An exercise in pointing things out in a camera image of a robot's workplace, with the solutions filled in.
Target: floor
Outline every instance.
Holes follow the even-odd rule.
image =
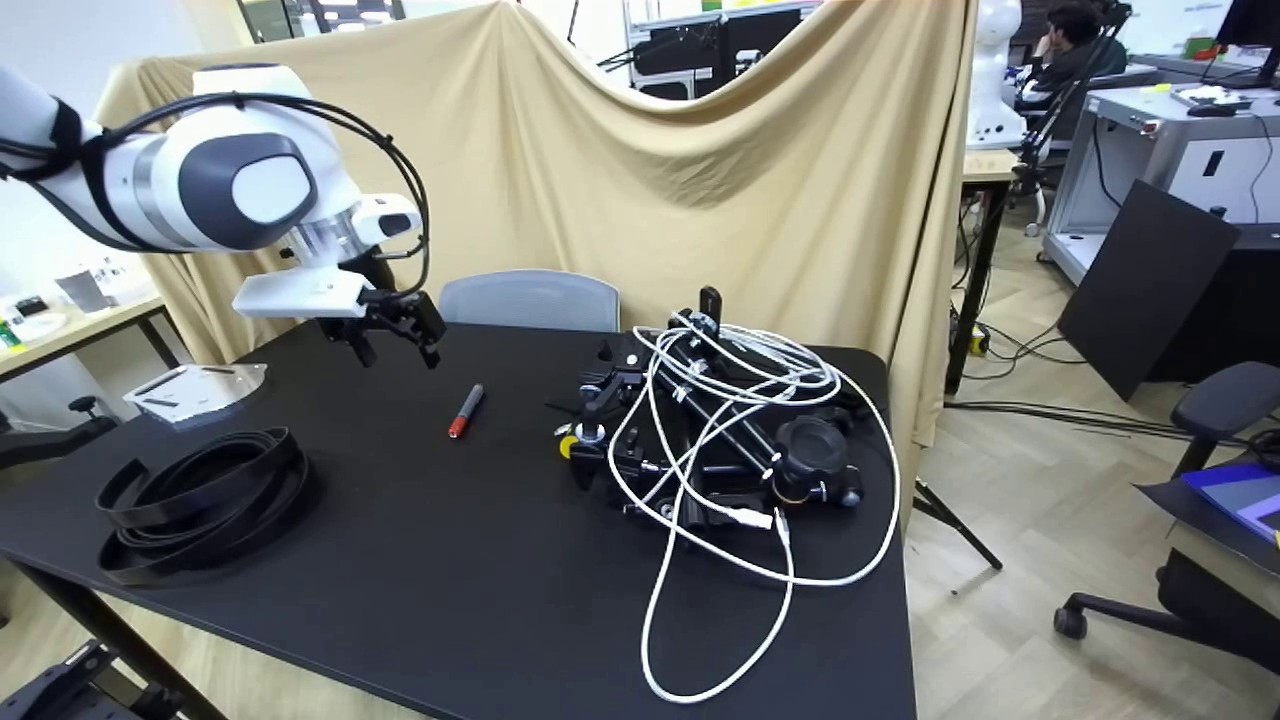
[[[1021,224],[1012,214],[1000,236],[983,321],[1027,339],[1057,321],[1068,289],[1037,266]],[[1164,421],[1171,404],[1171,390],[1143,390],[1134,404],[1121,404],[1087,365],[1021,362],[1007,372],[1000,357],[972,362],[955,399],[1032,399],[1138,421]],[[1280,708],[1280,682],[1245,660],[1109,620],[1080,645],[1052,633],[1052,607],[1070,588],[1151,605],[1169,519],[1130,483],[1158,479],[1174,452],[1180,443],[1158,437],[945,413],[922,479],[1007,570],[989,572],[951,528],[910,518],[908,605],[922,720],[1266,720]],[[0,695],[83,639],[41,592],[6,584]],[[119,613],[236,720],[413,717],[160,618]]]

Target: gray chair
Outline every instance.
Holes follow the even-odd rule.
[[[619,333],[616,289],[577,272],[483,272],[448,282],[441,291],[448,326]]]

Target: pen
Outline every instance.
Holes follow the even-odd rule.
[[[454,416],[448,426],[448,442],[460,442],[467,432],[480,404],[483,404],[483,386],[472,386],[462,409],[454,409]]]

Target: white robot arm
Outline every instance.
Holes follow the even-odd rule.
[[[327,126],[377,140],[416,201],[361,194]],[[419,175],[361,117],[308,100],[281,65],[196,71],[188,100],[106,131],[0,67],[0,175],[31,185],[83,236],[122,253],[251,253],[289,236],[300,266],[251,275],[236,291],[244,315],[331,321],[344,339],[385,326],[419,350],[445,333],[427,298],[392,291],[379,257],[404,231],[427,253]]]

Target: monitor screen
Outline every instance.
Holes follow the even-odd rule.
[[[1215,46],[1280,46],[1280,0],[1231,0]]]

